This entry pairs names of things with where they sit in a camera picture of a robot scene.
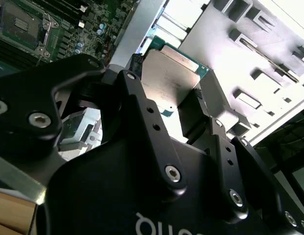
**capacitor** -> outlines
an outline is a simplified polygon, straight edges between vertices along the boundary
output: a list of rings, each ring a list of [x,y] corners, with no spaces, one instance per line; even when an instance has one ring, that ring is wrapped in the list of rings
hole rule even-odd
[[[80,54],[80,53],[81,53],[81,50],[77,48],[76,50],[74,50],[74,53],[75,53],[75,54]]]
[[[84,43],[83,43],[83,42],[79,42],[79,43],[77,44],[77,47],[82,48],[83,46],[84,46]]]
[[[106,24],[105,23],[101,23],[99,25],[99,29],[102,29],[102,30],[106,29]]]
[[[98,34],[98,36],[101,36],[101,35],[103,34],[103,30],[98,29],[98,30],[96,31],[96,33]]]

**motherboard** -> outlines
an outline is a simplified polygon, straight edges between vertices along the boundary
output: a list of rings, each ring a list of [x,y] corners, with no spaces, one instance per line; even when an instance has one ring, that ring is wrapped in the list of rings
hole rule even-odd
[[[11,53],[17,48],[20,54],[15,54],[27,57],[32,66],[80,53],[107,65],[137,5],[133,0],[85,0],[77,8],[59,0],[68,6],[69,13],[57,15],[58,11],[47,10],[38,3],[44,2],[0,0],[0,49],[8,44],[7,53]],[[71,12],[76,13],[74,19],[69,17]],[[22,60],[19,63],[20,69],[28,69],[28,64],[23,68]]]

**screw hole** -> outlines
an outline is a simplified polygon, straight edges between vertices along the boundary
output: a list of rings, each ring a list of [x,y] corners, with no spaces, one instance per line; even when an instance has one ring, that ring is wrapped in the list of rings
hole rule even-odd
[[[297,227],[297,222],[295,221],[295,219],[292,217],[292,215],[290,215],[289,212],[285,212],[284,213],[285,217],[287,218],[288,222],[293,226],[293,227]]]
[[[154,110],[150,107],[147,107],[147,110],[148,110],[149,113],[154,113]]]
[[[130,77],[131,79],[136,79],[136,77],[135,76],[133,76],[132,74],[130,74],[130,73],[127,73],[127,75],[128,75],[128,77]]]
[[[46,119],[44,117],[35,117],[34,118],[37,123],[45,123]]]
[[[240,198],[237,195],[234,195],[234,198],[235,198],[236,201],[240,200]]]
[[[155,130],[157,130],[157,131],[160,131],[160,130],[161,130],[160,126],[157,125],[157,124],[153,124],[153,128],[154,128]]]
[[[88,59],[88,62],[89,62],[90,65],[92,65],[94,67],[97,67],[97,68],[99,67],[99,65],[91,59]]]
[[[230,159],[227,159],[227,162],[229,163],[229,165],[234,165],[234,163]]]
[[[7,110],[8,110],[7,105],[0,100],[0,115],[7,112]]]
[[[219,121],[218,119],[215,119],[215,122],[217,123],[218,126],[222,127],[221,121]]]
[[[176,177],[176,176],[177,176],[177,173],[176,173],[174,170],[170,170],[169,173],[170,173],[170,175],[173,176],[173,177]]]

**wooden surface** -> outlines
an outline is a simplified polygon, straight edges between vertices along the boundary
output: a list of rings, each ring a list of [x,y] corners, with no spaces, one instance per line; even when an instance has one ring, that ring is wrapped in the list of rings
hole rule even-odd
[[[0,192],[0,224],[27,234],[35,204]]]
[[[0,225],[0,235],[21,235],[21,234]]]

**silver sheet metal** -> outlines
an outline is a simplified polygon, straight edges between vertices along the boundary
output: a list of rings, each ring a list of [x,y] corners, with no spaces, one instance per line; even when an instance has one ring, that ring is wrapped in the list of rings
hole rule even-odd
[[[140,0],[140,3],[113,54],[110,64],[126,67],[159,15],[165,0]]]
[[[56,150],[46,158],[31,161],[0,156],[0,180],[40,205],[49,180],[65,162]]]
[[[210,3],[179,50],[214,70],[231,108],[248,119],[251,129],[244,135],[245,139],[254,145],[274,130],[272,125],[279,127],[278,123],[281,125],[292,117],[290,112],[295,115],[300,111],[298,107],[304,107],[304,65],[292,56],[298,47],[304,45],[304,39],[294,33],[292,28],[288,28],[279,16],[274,15],[274,12],[269,12],[259,1],[253,0],[253,7],[266,13],[275,22],[270,32],[260,28],[248,17],[235,23]],[[289,82],[290,79],[275,72],[276,68],[258,53],[232,41],[229,33],[234,28],[251,39],[258,46],[257,49],[275,64],[287,66],[300,77],[300,82]],[[280,84],[283,87],[281,91],[292,102],[286,104],[279,93],[269,93],[258,85],[251,76],[256,70],[261,70]],[[255,110],[236,100],[234,92],[237,89],[258,100],[264,109]]]
[[[147,98],[173,112],[200,81],[200,76],[157,50],[150,50],[142,69]]]
[[[161,52],[193,72],[196,72],[196,70],[199,68],[197,63],[189,60],[167,45],[162,48]]]

